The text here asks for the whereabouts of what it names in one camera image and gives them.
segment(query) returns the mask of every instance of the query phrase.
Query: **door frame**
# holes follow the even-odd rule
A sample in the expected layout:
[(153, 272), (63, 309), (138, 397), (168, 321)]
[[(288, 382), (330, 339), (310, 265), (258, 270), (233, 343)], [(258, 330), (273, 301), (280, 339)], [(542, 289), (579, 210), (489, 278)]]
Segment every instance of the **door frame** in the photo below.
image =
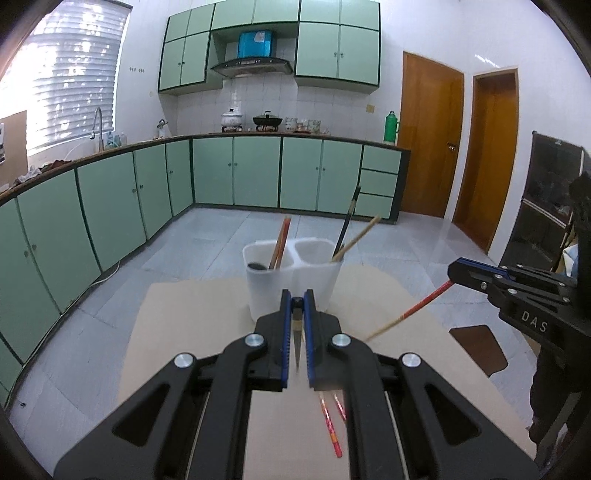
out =
[[(462, 205), (462, 199), (465, 195), (467, 195), (467, 188), (466, 188), (466, 174), (468, 170), (468, 161), (470, 159), (470, 155), (473, 153), (474, 150), (474, 143), (473, 137), (476, 134), (474, 131), (474, 115), (476, 114), (476, 82), (483, 78), (489, 77), (496, 77), (499, 75), (507, 75), (509, 73), (513, 73), (515, 76), (515, 93), (517, 95), (517, 140), (515, 143), (515, 153), (513, 156), (513, 168), (511, 170), (511, 178), (513, 177), (513, 169), (515, 168), (515, 157), (517, 156), (517, 141), (519, 140), (519, 73), (518, 67), (508, 67), (504, 69), (495, 69), (489, 72), (479, 73), (472, 77), (472, 113), (470, 114), (470, 133), (468, 136), (468, 149), (466, 152), (466, 161), (464, 163), (464, 169), (462, 173), (462, 183), (460, 185), (460, 192), (457, 197), (456, 205), (454, 207), (452, 223), (457, 225), (458, 214), (460, 210), (460, 206)], [(495, 233), (491, 236), (490, 240), (485, 249), (485, 253), (488, 253), (491, 249), (491, 245), (493, 240), (496, 237), (496, 230), (499, 228), (499, 224), (501, 222), (501, 217), (503, 216), (503, 211), (505, 210), (505, 205), (507, 202), (506, 196), (509, 193), (509, 188), (511, 187), (511, 179), (509, 180), (509, 185), (507, 186), (507, 192), (505, 193), (505, 203), (503, 204), (503, 208), (501, 210), (501, 216), (499, 217), (499, 221), (496, 224)]]

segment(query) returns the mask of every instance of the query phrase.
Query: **window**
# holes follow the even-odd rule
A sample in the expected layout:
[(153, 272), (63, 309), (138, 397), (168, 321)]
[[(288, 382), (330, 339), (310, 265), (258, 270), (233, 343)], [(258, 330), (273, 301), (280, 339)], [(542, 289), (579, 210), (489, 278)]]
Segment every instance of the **window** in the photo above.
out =
[(113, 129), (113, 100), (129, 8), (64, 0), (25, 40), (0, 80), (0, 118), (27, 110), (27, 150), (89, 135), (100, 106)]

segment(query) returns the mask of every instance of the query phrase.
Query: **range hood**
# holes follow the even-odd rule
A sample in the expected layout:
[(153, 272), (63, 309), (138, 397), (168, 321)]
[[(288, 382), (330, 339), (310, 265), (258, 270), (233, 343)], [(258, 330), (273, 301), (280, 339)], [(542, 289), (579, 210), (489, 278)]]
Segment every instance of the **range hood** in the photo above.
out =
[(293, 73), (290, 63), (276, 57), (244, 57), (241, 59), (228, 60), (212, 67), (226, 78), (244, 77), (258, 75), (261, 73), (279, 72)]

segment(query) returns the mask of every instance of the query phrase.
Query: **drawer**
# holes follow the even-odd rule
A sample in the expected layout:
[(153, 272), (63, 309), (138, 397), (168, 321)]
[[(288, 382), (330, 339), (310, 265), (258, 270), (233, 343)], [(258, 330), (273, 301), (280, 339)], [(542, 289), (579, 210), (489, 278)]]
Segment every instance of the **drawer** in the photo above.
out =
[(375, 193), (376, 195), (394, 196), (398, 175), (382, 173), (373, 170), (361, 170), (361, 191), (363, 193)]
[(390, 197), (378, 197), (376, 195), (359, 194), (355, 215), (365, 215), (375, 217), (379, 215), (382, 218), (390, 218), (392, 209), (392, 199)]
[(398, 150), (389, 148), (371, 147), (366, 145), (363, 149), (363, 168), (381, 170), (390, 173), (398, 173), (400, 166), (400, 155)]

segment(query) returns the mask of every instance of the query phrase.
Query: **white plastic container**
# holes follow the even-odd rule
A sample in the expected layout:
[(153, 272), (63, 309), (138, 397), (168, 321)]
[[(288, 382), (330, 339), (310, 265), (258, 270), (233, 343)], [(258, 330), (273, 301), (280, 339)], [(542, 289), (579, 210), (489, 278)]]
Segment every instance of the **white plastic container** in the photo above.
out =
[(335, 250), (334, 242), (325, 238), (288, 239), (280, 269), (248, 268), (251, 262), (268, 265), (275, 242), (259, 241), (242, 250), (252, 320), (256, 322), (259, 317), (279, 310), (281, 292), (285, 288), (294, 297), (303, 296), (311, 288), (314, 290), (316, 309), (325, 311), (343, 263), (330, 261)]

